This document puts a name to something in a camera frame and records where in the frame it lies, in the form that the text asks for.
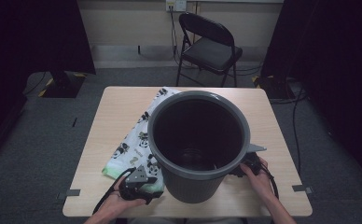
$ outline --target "cable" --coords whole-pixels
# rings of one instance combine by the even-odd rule
[[[271,105],[287,105],[287,104],[296,103],[297,101],[300,102],[307,98],[307,93],[306,92],[294,92],[295,95],[302,94],[302,93],[304,93],[303,96],[301,98],[299,98],[298,100],[297,99],[295,99],[295,100],[282,99],[282,100],[276,100],[276,101],[271,100]]]
[[[303,85],[300,86],[300,91],[298,94],[298,98],[295,101],[295,105],[294,105],[294,110],[292,112],[292,126],[294,128],[294,136],[295,136],[295,142],[297,143],[297,154],[298,154],[298,175],[300,176],[300,166],[301,166],[301,160],[300,160],[300,148],[299,148],[299,139],[298,139],[298,135],[297,135],[297,127],[295,125],[295,114],[297,111],[297,105],[298,105],[298,101],[299,98],[301,96],[301,93],[303,91]]]
[[[173,51],[173,58],[174,58],[175,63],[177,65],[179,65],[177,59],[175,58],[175,54],[178,56],[178,58],[180,56],[178,53],[178,44],[177,44],[178,41],[177,41],[177,35],[175,32],[175,26],[174,26],[173,7],[169,7],[169,10],[170,10],[170,16],[172,18],[172,47],[175,47],[175,52]]]
[[[280,199],[279,190],[277,188],[276,182],[274,181],[274,176],[271,174],[271,172],[269,172],[269,169],[267,166],[265,166],[262,163],[260,165],[261,165],[260,169],[262,169],[268,175],[268,177],[271,181],[271,186],[273,187],[274,195],[276,196],[277,199]]]
[[[93,210],[93,214],[95,214],[100,207],[102,206],[102,204],[105,202],[105,200],[109,197],[109,195],[114,192],[114,186],[118,183],[118,181],[128,172],[133,172],[135,170],[135,168],[129,168],[127,170],[125,170],[124,172],[122,172],[122,174],[120,174],[118,176],[118,178],[115,180],[115,182],[111,185],[111,187],[108,189],[108,191],[104,194],[104,196],[102,197],[102,199],[96,204],[96,206],[94,207]]]
[[[261,68],[261,67],[262,67],[262,66],[259,66],[259,67],[254,67],[254,68],[249,68],[249,69],[236,70],[236,71],[251,71],[251,70],[256,70],[256,69],[257,69],[257,71],[254,71],[254,72],[252,72],[252,73],[246,73],[246,74],[236,74],[236,76],[237,76],[237,77],[247,77],[247,76],[254,75],[254,74],[256,74],[256,73],[258,73],[258,72],[259,72],[259,70],[260,70],[260,68]]]
[[[29,91],[27,91],[26,93],[24,93],[23,95],[27,95],[30,92],[32,92],[41,82],[42,80],[44,80],[45,75],[47,74],[47,72],[44,72],[44,75],[42,75],[41,79],[38,81],[38,83],[36,83],[36,85],[34,87],[32,87]]]

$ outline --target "towel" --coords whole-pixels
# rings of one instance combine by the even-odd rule
[[[164,183],[160,165],[152,155],[148,143],[149,116],[162,101],[179,92],[168,87],[163,87],[158,91],[148,109],[116,148],[103,169],[104,175],[116,179],[123,171],[143,165],[147,177],[156,177],[157,181],[154,184],[143,185],[140,190],[147,193],[163,192]]]

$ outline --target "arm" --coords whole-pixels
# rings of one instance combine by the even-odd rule
[[[123,200],[118,192],[118,184],[114,187],[115,191],[112,192],[109,197],[105,200],[99,211],[92,215],[85,224],[105,224],[111,220],[117,218],[122,212],[131,207],[136,207],[145,204],[146,201],[143,199],[136,199],[133,201]]]
[[[265,166],[268,166],[268,163],[260,158],[260,161]],[[250,180],[251,187],[257,193],[259,198],[263,201],[265,206],[268,208],[273,218],[274,223],[276,224],[289,224],[295,223],[295,220],[289,213],[285,210],[281,202],[276,198],[273,193],[272,185],[269,177],[266,173],[261,171],[258,175],[254,175],[251,169],[245,165],[240,164],[243,172],[245,172]]]

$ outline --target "black folding chair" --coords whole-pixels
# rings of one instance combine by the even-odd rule
[[[184,38],[175,86],[178,86],[180,76],[204,86],[201,82],[181,74],[181,67],[185,60],[197,65],[199,69],[224,76],[221,87],[224,86],[228,72],[233,66],[234,87],[237,87],[236,62],[242,56],[243,50],[234,46],[233,35],[230,31],[220,23],[187,12],[180,15],[179,22]],[[201,38],[192,43],[188,34],[198,35]]]

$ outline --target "power cord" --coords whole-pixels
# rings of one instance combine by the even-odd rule
[[[260,164],[261,168],[269,177],[270,181],[271,181],[271,186],[273,187],[273,192],[274,192],[274,196],[276,196],[277,199],[280,199],[280,195],[279,195],[279,190],[277,188],[277,184],[274,181],[274,176],[271,174],[271,172],[269,172],[269,169],[267,166],[265,166],[264,164]]]
[[[297,135],[297,127],[295,125],[295,114],[297,111],[297,105],[301,96],[301,93],[303,91],[303,85],[300,86],[300,91],[298,94],[298,98],[295,101],[295,105],[294,105],[294,110],[292,111],[292,127],[294,129],[294,136],[295,136],[295,142],[297,144],[297,154],[298,154],[298,175],[300,176],[300,166],[301,166],[301,159],[300,159],[300,148],[299,148],[299,139],[298,139],[298,135]]]
[[[294,95],[300,95],[301,97],[298,99],[295,99],[295,100],[288,100],[288,99],[284,99],[284,100],[271,100],[271,105],[288,105],[288,104],[294,104],[296,103],[297,101],[303,101],[307,98],[307,93],[305,91],[294,91]]]
[[[174,47],[174,54],[173,54],[173,59],[175,61],[175,63],[179,66],[179,59],[180,59],[180,54],[178,52],[178,41],[177,41],[177,34],[176,34],[176,31],[175,31],[175,25],[174,25],[174,15],[173,15],[173,7],[169,7],[169,11],[170,11],[170,16],[172,18],[172,46]],[[197,67],[195,66],[190,66],[190,65],[187,65],[187,64],[184,64],[183,63],[183,68],[186,68],[186,69],[197,69]]]
[[[251,73],[246,73],[246,74],[236,74],[237,77],[248,77],[251,75],[254,75],[256,73],[258,73],[260,71],[260,69],[262,68],[263,62],[259,63],[258,67],[253,67],[253,68],[248,68],[248,69],[236,69],[236,72],[240,72],[240,71],[251,71],[251,70],[256,70],[254,72]]]
[[[102,199],[96,204],[96,206],[94,207],[93,210],[93,214],[95,214],[97,211],[99,211],[100,207],[102,206],[102,204],[105,202],[105,200],[109,197],[109,195],[114,192],[114,187],[116,186],[116,184],[119,182],[119,180],[126,174],[129,172],[133,172],[135,170],[135,168],[129,168],[127,170],[125,170],[124,172],[122,172],[122,174],[120,174],[118,176],[118,178],[115,180],[115,182],[111,185],[111,187],[109,187],[108,191],[105,193],[105,195],[102,197]]]

